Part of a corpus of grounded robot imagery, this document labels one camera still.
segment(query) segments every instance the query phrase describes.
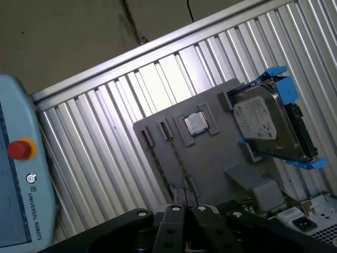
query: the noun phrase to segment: hard drive label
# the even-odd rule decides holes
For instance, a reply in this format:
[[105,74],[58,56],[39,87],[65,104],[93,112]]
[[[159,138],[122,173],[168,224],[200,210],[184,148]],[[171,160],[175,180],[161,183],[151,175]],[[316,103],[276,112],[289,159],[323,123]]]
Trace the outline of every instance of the hard drive label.
[[261,96],[234,105],[234,117],[247,139],[275,140],[277,130]]

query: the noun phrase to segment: black cable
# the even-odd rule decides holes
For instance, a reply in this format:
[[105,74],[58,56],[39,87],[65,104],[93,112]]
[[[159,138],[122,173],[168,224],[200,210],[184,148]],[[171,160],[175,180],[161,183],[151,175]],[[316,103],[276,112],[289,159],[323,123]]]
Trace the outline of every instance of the black cable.
[[192,10],[191,10],[191,7],[190,7],[190,0],[186,0],[186,5],[187,5],[187,9],[189,9],[189,14],[190,14],[190,17],[191,17],[191,20],[192,20],[192,23],[193,23],[194,17],[193,17],[193,13],[192,13]]
[[138,32],[137,27],[135,25],[135,22],[133,20],[133,16],[132,16],[132,13],[130,11],[127,0],[120,0],[120,4],[121,4],[121,7],[122,7],[123,12],[125,14],[125,17],[126,17],[128,23],[130,25],[133,36],[135,37],[136,43],[138,45],[142,45],[142,44],[148,42],[148,39],[146,37],[139,35],[139,32]]
[[189,208],[189,202],[187,200],[186,188],[185,187],[184,187],[184,194],[185,194],[186,206],[187,206],[187,208]]

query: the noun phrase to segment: red emergency stop button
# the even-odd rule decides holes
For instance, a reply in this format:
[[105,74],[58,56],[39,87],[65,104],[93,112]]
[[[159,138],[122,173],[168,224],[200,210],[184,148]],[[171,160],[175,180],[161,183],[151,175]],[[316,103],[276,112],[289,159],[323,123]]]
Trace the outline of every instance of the red emergency stop button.
[[27,141],[13,141],[8,145],[7,153],[14,160],[25,160],[31,156],[32,148]]

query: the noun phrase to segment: metal panel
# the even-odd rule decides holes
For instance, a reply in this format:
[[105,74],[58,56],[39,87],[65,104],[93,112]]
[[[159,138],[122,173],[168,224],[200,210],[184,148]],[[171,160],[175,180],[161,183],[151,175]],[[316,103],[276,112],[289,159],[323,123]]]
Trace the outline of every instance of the metal panel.
[[337,194],[337,3],[247,0],[32,95],[54,161],[56,240],[163,194],[133,123],[231,78],[287,65],[308,131],[329,165],[276,161],[286,191]]

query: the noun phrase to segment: beige wall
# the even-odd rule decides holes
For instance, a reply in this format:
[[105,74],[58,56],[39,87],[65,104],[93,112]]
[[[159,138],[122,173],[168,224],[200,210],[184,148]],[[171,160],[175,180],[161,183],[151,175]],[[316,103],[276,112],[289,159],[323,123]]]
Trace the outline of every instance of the beige wall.
[[[190,0],[196,20],[240,0]],[[129,0],[149,40],[190,23],[185,0]],[[0,73],[36,92],[136,46],[118,0],[2,0]]]

